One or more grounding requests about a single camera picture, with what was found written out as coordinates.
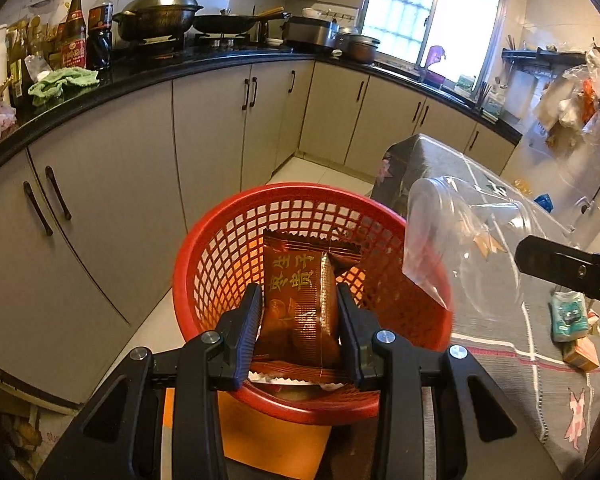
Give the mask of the orange box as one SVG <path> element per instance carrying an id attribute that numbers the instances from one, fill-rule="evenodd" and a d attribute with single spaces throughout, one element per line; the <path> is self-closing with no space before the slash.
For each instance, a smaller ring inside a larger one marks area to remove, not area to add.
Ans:
<path id="1" fill-rule="evenodd" d="M 588 337 L 566 342 L 562 346 L 562 359 L 568 365 L 587 373 L 600 367 L 595 344 Z"/>

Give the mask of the green cloth on counter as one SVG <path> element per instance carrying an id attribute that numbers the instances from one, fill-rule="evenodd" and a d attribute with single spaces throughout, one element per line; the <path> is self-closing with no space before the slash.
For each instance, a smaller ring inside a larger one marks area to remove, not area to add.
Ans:
<path id="1" fill-rule="evenodd" d="M 53 70 L 28 90 L 34 106 L 60 99 L 65 88 L 87 88 L 99 84 L 98 71 L 72 66 Z"/>

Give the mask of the dark soy sauce bottle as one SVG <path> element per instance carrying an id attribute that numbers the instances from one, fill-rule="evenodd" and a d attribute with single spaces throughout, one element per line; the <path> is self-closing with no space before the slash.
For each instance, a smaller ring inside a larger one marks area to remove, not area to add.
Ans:
<path id="1" fill-rule="evenodd" d="M 88 11 L 86 65 L 89 70 L 106 70 L 110 66 L 113 15 L 111 0 L 95 0 Z"/>

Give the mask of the brown snack packet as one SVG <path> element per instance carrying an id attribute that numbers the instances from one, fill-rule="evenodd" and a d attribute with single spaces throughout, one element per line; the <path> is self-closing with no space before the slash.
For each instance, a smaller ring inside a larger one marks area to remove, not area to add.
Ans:
<path id="1" fill-rule="evenodd" d="M 345 240 L 263 231 L 263 309 L 250 370 L 314 384 L 347 380 L 341 364 L 337 278 L 362 247 Z"/>

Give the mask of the steel rice cooker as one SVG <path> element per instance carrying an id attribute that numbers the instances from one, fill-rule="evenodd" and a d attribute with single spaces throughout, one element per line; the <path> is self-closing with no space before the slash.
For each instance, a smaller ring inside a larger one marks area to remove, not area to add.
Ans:
<path id="1" fill-rule="evenodd" d="M 323 50 L 334 50 L 339 25 L 320 18 L 291 16 L 282 26 L 283 43 L 288 46 L 310 46 Z"/>

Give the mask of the wall shelf rack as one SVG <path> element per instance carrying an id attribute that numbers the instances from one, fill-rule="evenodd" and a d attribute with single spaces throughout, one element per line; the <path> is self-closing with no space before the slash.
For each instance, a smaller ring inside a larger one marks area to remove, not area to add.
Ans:
<path id="1" fill-rule="evenodd" d="M 501 58 L 505 63 L 518 70 L 537 68 L 538 70 L 565 70 L 566 68 L 584 65 L 585 54 L 582 52 L 554 52 L 543 49 L 510 50 L 503 49 Z"/>

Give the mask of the green tissue pack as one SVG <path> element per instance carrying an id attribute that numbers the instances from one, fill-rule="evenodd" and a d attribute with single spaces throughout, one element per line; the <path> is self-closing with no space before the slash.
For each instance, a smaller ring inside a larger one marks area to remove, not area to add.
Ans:
<path id="1" fill-rule="evenodd" d="M 585 296 L 557 286 L 550 298 L 552 341 L 556 344 L 574 341 L 588 334 L 588 310 Z"/>

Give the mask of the black frying pan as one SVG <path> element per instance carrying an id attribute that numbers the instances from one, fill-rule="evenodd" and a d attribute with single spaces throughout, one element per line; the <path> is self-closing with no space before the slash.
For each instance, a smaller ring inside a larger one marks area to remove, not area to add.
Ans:
<path id="1" fill-rule="evenodd" d="M 205 35 L 239 35 L 249 32 L 259 22 L 284 20 L 290 14 L 282 6 L 254 15 L 200 14 L 193 21 L 193 29 Z"/>

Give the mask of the purple item at window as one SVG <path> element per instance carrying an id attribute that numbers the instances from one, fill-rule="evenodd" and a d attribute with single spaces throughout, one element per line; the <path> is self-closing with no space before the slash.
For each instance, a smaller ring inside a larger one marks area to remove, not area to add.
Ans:
<path id="1" fill-rule="evenodd" d="M 428 49 L 424 70 L 429 70 L 434 64 L 438 64 L 446 59 L 446 53 L 442 46 L 431 46 Z"/>

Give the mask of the brown pot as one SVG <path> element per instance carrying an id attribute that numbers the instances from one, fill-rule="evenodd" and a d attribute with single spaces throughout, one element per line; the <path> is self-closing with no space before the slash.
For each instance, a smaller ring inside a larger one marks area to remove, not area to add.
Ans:
<path id="1" fill-rule="evenodd" d="M 361 64 L 375 62 L 379 45 L 379 39 L 359 34 L 339 34 L 336 40 L 343 58 Z"/>

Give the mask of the blue plastic bag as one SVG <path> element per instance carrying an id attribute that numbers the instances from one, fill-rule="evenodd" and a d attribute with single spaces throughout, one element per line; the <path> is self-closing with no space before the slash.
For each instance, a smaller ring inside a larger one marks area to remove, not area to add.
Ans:
<path id="1" fill-rule="evenodd" d="M 548 193 L 543 193 L 543 194 L 536 196 L 533 201 L 536 204 L 538 204 L 540 207 L 542 207 L 549 214 L 555 208 L 554 203 L 553 203 L 552 199 L 550 198 L 550 194 L 548 194 Z"/>

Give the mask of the covered steel wok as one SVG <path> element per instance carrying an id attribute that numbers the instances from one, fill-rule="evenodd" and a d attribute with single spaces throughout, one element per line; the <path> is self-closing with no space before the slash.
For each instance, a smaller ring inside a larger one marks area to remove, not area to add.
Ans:
<path id="1" fill-rule="evenodd" d="M 197 0 L 133 0 L 112 16 L 123 41 L 139 44 L 159 37 L 183 37 L 202 9 Z"/>

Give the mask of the hanging plastic bags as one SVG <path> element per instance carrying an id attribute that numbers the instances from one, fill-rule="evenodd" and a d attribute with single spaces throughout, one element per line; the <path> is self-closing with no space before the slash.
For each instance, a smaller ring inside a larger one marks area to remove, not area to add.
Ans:
<path id="1" fill-rule="evenodd" d="M 545 88 L 533 114 L 554 153 L 600 140 L 600 46 L 593 44 L 583 64 L 567 68 Z"/>

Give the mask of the red mesh basket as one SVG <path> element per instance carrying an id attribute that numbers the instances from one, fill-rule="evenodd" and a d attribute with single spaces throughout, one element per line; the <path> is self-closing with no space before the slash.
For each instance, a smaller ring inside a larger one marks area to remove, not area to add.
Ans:
<path id="1" fill-rule="evenodd" d="M 452 292 L 441 263 L 427 262 L 425 292 L 402 271 L 407 224 L 367 197 L 319 184 L 282 183 L 234 195 L 190 230 L 175 260 L 172 292 L 182 335 L 193 338 L 262 289 L 259 340 L 237 399 L 299 424 L 337 426 L 374 417 L 378 396 L 347 381 L 338 285 L 379 324 L 429 350 L 452 332 Z"/>

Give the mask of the clear plastic container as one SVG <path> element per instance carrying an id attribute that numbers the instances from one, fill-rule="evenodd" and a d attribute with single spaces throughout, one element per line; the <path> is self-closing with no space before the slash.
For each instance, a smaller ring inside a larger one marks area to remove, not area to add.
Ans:
<path id="1" fill-rule="evenodd" d="M 500 320 L 524 303 L 515 249 L 531 233 L 519 200 L 457 177 L 420 178 L 408 192 L 402 271 L 445 310 Z"/>

